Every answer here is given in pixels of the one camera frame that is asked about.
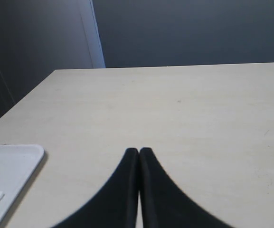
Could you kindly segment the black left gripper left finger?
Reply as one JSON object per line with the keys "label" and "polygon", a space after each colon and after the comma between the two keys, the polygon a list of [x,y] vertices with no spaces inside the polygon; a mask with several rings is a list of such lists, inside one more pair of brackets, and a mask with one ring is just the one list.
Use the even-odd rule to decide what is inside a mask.
{"label": "black left gripper left finger", "polygon": [[134,228],[139,195],[139,152],[126,149],[104,186],[56,228]]}

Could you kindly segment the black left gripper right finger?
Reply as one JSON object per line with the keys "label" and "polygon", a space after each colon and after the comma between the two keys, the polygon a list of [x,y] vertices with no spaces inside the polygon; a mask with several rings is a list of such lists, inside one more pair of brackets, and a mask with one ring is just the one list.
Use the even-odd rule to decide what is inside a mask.
{"label": "black left gripper right finger", "polygon": [[139,153],[142,221],[145,228],[229,228],[191,200],[169,177],[153,150]]}

